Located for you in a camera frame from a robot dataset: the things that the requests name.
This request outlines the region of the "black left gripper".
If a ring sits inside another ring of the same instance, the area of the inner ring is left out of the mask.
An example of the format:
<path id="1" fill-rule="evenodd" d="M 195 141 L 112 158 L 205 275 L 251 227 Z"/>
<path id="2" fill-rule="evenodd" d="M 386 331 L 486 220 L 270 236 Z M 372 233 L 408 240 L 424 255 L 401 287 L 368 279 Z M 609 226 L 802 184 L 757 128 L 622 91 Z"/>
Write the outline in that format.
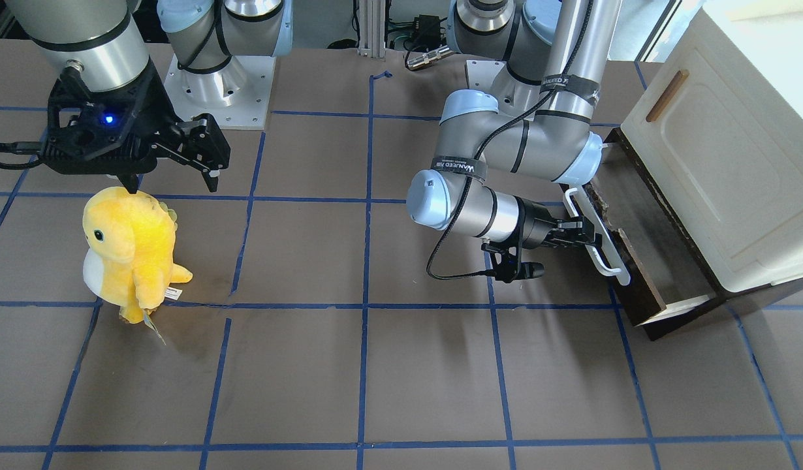
<path id="1" fill-rule="evenodd" d="M 601 247 L 601 233 L 587 218 L 554 217 L 545 206 L 532 200 L 517 198 L 519 207 L 519 247 Z"/>

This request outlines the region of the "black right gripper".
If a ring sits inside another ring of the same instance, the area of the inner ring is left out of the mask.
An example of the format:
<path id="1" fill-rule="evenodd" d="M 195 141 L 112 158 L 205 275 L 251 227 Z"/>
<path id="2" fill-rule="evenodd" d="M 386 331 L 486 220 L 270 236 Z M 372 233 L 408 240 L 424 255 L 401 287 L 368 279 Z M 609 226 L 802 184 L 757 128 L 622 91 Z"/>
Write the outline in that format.
<path id="1" fill-rule="evenodd" d="M 135 80 L 106 92 L 91 92 L 75 67 L 65 67 L 48 99 L 39 161 L 61 174 L 116 175 L 134 195 L 159 156 L 198 170 L 215 193 L 230 153 L 214 116 L 180 122 L 149 62 Z"/>

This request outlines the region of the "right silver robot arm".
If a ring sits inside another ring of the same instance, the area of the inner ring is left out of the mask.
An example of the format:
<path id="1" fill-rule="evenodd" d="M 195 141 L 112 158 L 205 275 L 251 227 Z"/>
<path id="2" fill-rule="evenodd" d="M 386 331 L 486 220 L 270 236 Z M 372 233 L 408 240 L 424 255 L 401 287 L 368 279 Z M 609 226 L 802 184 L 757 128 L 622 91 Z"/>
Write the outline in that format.
<path id="1" fill-rule="evenodd" d="M 252 63 L 293 45 L 291 1 L 159 1 L 176 59 L 174 78 L 162 81 L 125 1 L 7 8 L 58 77 L 43 140 L 0 144 L 0 152 L 34 155 L 26 169 L 111 176 L 128 193 L 160 159 L 195 169 L 216 191 L 230 163 L 223 127 L 261 128 L 264 119 Z"/>

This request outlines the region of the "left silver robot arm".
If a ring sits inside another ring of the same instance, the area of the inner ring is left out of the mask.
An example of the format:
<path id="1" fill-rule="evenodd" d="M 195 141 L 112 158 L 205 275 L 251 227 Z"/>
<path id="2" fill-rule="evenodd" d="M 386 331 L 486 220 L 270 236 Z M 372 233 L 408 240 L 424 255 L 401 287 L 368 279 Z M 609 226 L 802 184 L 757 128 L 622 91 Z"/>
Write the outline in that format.
<path id="1" fill-rule="evenodd" d="M 424 226 L 524 249 L 576 243 L 539 204 L 484 184 L 502 170 L 584 185 L 601 163 L 590 131 L 619 1 L 455 1 L 447 19 L 453 50 L 504 63 L 487 92 L 446 99 L 432 165 L 407 194 Z"/>

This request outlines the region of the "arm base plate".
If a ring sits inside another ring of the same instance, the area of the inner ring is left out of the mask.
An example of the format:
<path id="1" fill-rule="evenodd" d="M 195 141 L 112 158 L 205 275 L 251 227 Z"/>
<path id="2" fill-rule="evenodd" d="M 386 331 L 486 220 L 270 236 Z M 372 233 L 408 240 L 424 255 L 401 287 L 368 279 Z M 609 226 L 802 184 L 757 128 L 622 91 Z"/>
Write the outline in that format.
<path id="1" fill-rule="evenodd" d="M 183 120 L 208 113 L 222 130 L 264 130 L 276 57 L 234 56 L 211 74 L 178 70 L 172 57 L 164 87 Z"/>
<path id="2" fill-rule="evenodd" d="M 493 95 L 501 114 L 514 118 L 536 105 L 542 93 L 539 86 L 525 84 L 512 77 L 503 61 L 471 59 L 466 61 L 467 85 Z"/>

